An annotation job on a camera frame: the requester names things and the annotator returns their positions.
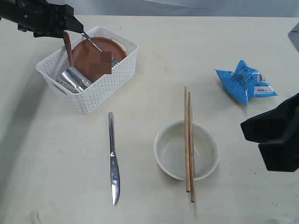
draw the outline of white plastic basket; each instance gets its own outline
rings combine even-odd
[[[57,50],[36,65],[54,93],[77,111],[88,114],[118,90],[135,74],[138,45],[103,26],[94,27],[87,32],[90,37],[105,37],[117,42],[127,57],[112,68],[112,74],[103,75],[81,93],[72,93],[56,82],[56,78],[69,67],[65,47]],[[71,42],[74,48],[85,38],[82,36]]]

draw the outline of table surface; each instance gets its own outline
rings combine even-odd
[[[33,38],[2,20],[0,28],[0,223],[299,223],[299,172],[269,172],[240,123],[298,92],[299,54],[287,34],[298,19],[78,16],[139,44],[136,74],[89,115],[54,95],[35,65],[63,45]],[[214,69],[239,60],[278,93],[238,105]],[[197,203],[185,183],[157,165],[153,143],[184,118],[184,86],[193,120],[215,138],[217,169],[198,181]],[[111,203],[108,112],[114,113],[121,197]]]

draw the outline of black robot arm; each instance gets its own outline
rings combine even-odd
[[[32,31],[34,37],[63,38],[64,30],[84,31],[71,6],[46,0],[0,0],[0,17],[17,23],[18,30]]]

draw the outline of snack package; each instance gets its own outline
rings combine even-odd
[[[248,67],[243,60],[239,62],[235,72],[216,72],[229,94],[244,105],[248,104],[249,98],[277,96],[259,70]]]

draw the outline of chopsticks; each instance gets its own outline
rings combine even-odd
[[[195,202],[192,104],[187,87],[185,87],[185,168],[186,191],[191,193],[191,202]]]

